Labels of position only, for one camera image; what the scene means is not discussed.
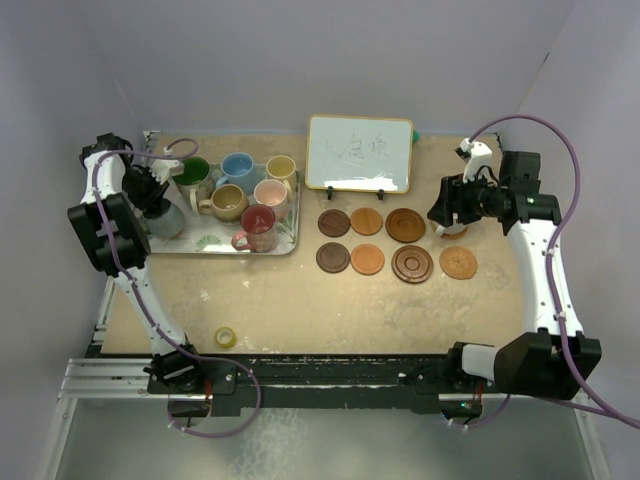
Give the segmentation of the grey stoneware cup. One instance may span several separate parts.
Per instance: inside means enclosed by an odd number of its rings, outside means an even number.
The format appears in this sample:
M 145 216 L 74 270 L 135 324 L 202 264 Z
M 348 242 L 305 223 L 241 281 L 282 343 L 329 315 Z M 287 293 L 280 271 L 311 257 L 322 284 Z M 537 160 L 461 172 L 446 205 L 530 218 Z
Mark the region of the grey stoneware cup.
M 149 234 L 161 240 L 178 236 L 186 226 L 183 212 L 166 198 L 159 199 L 142 214 Z

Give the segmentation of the ringed brown wood coaster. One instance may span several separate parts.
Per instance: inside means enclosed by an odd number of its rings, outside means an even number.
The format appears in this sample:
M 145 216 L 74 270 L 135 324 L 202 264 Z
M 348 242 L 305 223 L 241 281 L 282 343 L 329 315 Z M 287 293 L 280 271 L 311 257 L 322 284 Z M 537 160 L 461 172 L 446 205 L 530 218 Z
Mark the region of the ringed brown wood coaster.
M 391 260 L 394 274 L 403 282 L 419 284 L 427 281 L 434 270 L 434 262 L 428 251 L 417 245 L 397 249 Z

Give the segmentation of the floral serving tray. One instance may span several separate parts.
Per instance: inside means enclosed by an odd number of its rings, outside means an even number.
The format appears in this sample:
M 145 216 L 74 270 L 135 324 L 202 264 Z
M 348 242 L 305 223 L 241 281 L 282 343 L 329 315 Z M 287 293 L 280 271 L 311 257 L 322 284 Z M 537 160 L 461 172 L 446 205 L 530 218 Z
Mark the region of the floral serving tray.
M 214 177 L 214 191 L 217 189 L 216 181 L 222 176 L 220 164 L 211 164 L 211 172 Z M 255 163 L 259 182 L 270 179 L 266 172 L 266 163 Z M 296 189 L 288 214 L 282 219 L 276 220 L 278 232 L 277 247 L 268 252 L 269 255 L 285 255 L 295 248 L 298 240 L 299 226 L 299 173 L 297 172 Z M 249 206 L 258 204 L 254 200 L 253 193 L 248 197 Z M 236 251 L 231 245 L 231 239 L 240 230 L 240 221 L 236 223 L 223 223 L 215 217 L 200 212 L 194 215 L 187 206 L 185 200 L 178 191 L 173 179 L 170 179 L 169 189 L 164 198 L 174 203 L 184 214 L 186 226 L 176 237 L 170 240 L 161 240 L 149 234 L 145 221 L 141 215 L 141 222 L 147 233 L 154 253 L 166 254 L 240 254 L 244 251 Z

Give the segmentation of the light wood coaster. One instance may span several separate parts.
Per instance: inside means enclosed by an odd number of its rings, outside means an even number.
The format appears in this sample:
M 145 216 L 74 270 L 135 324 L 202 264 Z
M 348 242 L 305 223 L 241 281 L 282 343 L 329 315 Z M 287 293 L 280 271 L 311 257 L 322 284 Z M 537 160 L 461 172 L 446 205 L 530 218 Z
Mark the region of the light wood coaster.
M 384 253 L 373 244 L 360 244 L 351 252 L 351 265 L 362 275 L 374 275 L 384 264 Z
M 371 236 L 380 231 L 383 225 L 383 218 L 373 208 L 359 208 L 351 214 L 350 225 L 356 233 Z

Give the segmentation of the dark walnut coaster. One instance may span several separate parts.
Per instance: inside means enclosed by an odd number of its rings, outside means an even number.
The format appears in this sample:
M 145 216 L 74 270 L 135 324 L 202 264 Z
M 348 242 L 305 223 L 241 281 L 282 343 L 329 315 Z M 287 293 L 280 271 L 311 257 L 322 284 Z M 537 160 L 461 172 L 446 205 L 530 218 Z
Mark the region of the dark walnut coaster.
M 318 229 L 328 237 L 337 238 L 350 229 L 349 216 L 338 209 L 329 209 L 321 213 L 317 221 Z
M 339 273 L 350 264 L 350 252 L 342 244 L 328 242 L 320 246 L 316 252 L 318 267 L 328 273 Z

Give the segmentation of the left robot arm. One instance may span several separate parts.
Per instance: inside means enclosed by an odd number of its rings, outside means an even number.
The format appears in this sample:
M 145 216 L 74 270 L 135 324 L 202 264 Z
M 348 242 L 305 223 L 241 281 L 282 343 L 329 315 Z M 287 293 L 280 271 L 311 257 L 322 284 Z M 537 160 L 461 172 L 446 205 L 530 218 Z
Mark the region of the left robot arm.
M 144 326 L 152 347 L 151 362 L 144 368 L 151 386 L 192 393 L 204 384 L 206 369 L 156 292 L 148 265 L 151 247 L 135 215 L 150 214 L 169 230 L 179 223 L 164 195 L 184 163 L 169 148 L 154 155 L 150 166 L 136 164 L 137 154 L 131 142 L 113 133 L 83 147 L 79 159 L 86 171 L 85 192 L 67 217 L 93 267 L 120 286 Z

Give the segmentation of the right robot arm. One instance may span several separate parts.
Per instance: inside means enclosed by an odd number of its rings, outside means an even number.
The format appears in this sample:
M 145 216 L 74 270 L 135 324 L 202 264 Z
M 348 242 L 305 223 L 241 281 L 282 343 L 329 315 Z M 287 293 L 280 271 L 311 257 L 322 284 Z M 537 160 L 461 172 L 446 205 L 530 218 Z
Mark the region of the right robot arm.
M 524 316 L 522 334 L 500 348 L 455 343 L 446 383 L 467 391 L 482 378 L 501 393 L 570 400 L 602 351 L 585 336 L 570 298 L 558 235 L 562 215 L 557 198 L 540 191 L 540 156 L 508 151 L 494 172 L 486 144 L 463 140 L 456 152 L 464 171 L 442 178 L 427 217 L 439 236 L 483 218 L 498 220 L 518 265 Z

